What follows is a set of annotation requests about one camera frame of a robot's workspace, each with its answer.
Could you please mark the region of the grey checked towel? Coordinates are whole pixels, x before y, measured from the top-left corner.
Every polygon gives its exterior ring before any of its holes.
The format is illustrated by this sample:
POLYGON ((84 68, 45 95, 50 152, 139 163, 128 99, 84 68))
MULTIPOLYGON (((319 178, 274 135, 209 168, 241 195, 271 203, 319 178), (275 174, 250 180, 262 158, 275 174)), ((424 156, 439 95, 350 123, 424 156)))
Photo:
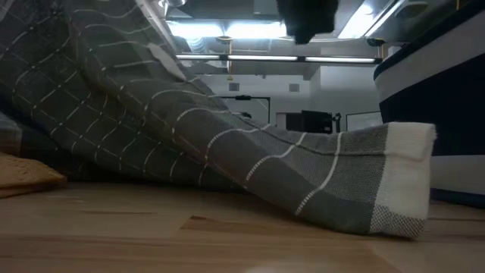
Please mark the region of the grey checked towel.
POLYGON ((246 190, 321 227, 416 238, 435 127, 301 133, 231 111, 148 0, 0 0, 0 147, 79 176, 246 190))

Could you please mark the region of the mustard yellow towel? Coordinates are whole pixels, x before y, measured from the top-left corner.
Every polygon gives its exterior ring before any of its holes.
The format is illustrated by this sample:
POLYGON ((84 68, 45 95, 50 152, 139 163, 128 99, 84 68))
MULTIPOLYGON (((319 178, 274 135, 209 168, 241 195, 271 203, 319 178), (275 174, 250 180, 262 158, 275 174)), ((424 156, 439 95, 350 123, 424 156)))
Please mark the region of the mustard yellow towel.
POLYGON ((0 199, 49 190, 67 183, 67 178, 37 160, 0 152, 0 199))

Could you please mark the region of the long LED light bar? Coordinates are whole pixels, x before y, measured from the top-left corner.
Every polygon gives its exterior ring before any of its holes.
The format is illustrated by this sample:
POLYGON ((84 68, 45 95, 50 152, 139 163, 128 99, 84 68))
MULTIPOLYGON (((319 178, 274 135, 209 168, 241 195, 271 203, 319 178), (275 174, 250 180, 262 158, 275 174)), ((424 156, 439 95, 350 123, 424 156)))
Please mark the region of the long LED light bar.
POLYGON ((314 57, 284 55, 177 55, 184 61, 277 61, 321 64, 380 64, 381 58, 314 57))

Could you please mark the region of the black computer monitor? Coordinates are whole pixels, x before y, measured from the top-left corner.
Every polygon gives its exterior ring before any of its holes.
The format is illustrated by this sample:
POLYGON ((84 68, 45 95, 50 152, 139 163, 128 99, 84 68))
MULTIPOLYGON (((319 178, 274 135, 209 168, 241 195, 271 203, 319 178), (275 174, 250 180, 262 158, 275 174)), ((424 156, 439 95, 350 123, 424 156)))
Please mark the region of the black computer monitor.
POLYGON ((302 111, 302 124, 309 133, 333 132, 333 116, 331 113, 321 111, 302 111))

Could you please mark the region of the whiteboard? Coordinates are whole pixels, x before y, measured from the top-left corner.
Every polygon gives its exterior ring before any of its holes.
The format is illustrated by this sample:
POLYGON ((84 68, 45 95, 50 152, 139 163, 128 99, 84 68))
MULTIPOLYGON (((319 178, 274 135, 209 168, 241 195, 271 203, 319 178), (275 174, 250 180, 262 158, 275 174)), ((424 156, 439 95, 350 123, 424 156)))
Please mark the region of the whiteboard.
POLYGON ((379 111, 354 113, 346 115, 346 130, 362 130, 368 127, 376 127, 383 123, 379 111))

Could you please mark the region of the navy and white fabric basket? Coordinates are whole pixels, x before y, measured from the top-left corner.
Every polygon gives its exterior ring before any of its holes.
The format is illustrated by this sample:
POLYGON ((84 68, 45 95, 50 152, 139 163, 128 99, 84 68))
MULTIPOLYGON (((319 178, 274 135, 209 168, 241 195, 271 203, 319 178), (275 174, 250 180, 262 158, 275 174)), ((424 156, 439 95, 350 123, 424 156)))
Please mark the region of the navy and white fabric basket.
POLYGON ((383 122, 436 127, 431 198, 485 209, 485 0, 388 57, 374 82, 383 122))

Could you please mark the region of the black background station frame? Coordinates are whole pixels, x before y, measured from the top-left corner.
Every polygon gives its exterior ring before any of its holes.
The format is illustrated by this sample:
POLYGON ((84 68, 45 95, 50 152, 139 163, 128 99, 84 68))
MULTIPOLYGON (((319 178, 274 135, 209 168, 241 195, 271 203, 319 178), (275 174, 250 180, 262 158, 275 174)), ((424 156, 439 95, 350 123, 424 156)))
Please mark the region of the black background station frame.
POLYGON ((267 96, 219 96, 229 110, 261 123, 271 123, 271 98, 267 96))

